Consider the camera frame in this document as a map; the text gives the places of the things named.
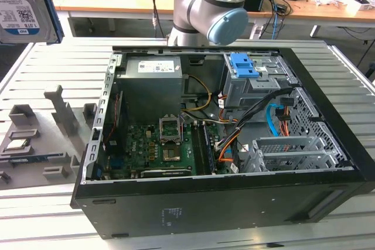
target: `power supply label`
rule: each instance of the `power supply label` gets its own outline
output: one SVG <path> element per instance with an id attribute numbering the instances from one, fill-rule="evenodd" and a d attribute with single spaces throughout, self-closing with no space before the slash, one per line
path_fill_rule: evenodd
<path id="1" fill-rule="evenodd" d="M 39 24 L 27 0 L 0 0 L 0 25 L 13 35 L 35 35 Z"/>
<path id="2" fill-rule="evenodd" d="M 139 73 L 174 73 L 173 61 L 140 61 L 138 63 Z"/>

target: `gray robot arm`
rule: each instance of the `gray robot arm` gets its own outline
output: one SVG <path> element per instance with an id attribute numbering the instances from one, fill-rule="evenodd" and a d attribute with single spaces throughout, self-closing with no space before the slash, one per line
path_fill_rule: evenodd
<path id="1" fill-rule="evenodd" d="M 175 0 L 169 46 L 228 45 L 248 24 L 245 0 Z"/>

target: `wooden desk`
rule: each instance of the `wooden desk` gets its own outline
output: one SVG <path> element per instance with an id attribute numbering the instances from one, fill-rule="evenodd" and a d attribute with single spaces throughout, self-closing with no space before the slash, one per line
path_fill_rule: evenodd
<path id="1" fill-rule="evenodd" d="M 288 1 L 293 12 L 285 19 L 286 24 L 316 25 L 311 35 L 315 35 L 320 26 L 348 26 L 360 28 L 375 28 L 375 13 L 360 11 L 351 15 L 345 6 L 339 4 L 316 6 L 310 0 Z M 161 19 L 173 19 L 173 0 L 156 0 Z M 64 26 L 66 36 L 74 34 L 71 29 L 70 18 L 123 18 L 123 19 L 151 19 L 152 0 L 62 0 L 57 6 L 57 13 Z M 254 23 L 250 38 L 259 38 L 263 26 L 272 17 L 271 5 L 264 1 L 261 12 L 249 12 L 249 22 Z"/>
<path id="2" fill-rule="evenodd" d="M 63 3 L 64 0 L 52 0 L 53 5 L 56 10 L 60 10 L 60 6 Z"/>

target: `hard drive label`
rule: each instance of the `hard drive label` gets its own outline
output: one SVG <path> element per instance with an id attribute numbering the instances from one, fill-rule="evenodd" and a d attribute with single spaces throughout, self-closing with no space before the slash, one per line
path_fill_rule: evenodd
<path id="1" fill-rule="evenodd" d="M 0 0 L 0 25 L 13 35 L 35 35 L 39 24 L 27 0 Z"/>

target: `yellow cable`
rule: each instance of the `yellow cable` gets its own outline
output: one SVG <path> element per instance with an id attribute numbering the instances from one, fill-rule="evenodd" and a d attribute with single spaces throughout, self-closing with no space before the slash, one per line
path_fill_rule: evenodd
<path id="1" fill-rule="evenodd" d="M 190 74 L 189 74 L 189 77 L 193 77 L 196 81 L 198 81 L 206 89 L 207 94 L 209 95 L 209 98 L 207 99 L 207 103 L 205 103 L 205 105 L 202 105 L 201 107 L 186 108 L 186 109 L 183 109 L 182 111 L 200 111 L 201 109 L 204 109 L 204 108 L 206 108 L 206 107 L 209 106 L 209 104 L 211 102 L 211 95 L 212 95 L 212 93 L 210 92 L 209 88 L 205 85 L 205 83 L 202 82 L 202 80 L 200 80 L 196 76 L 192 76 Z"/>

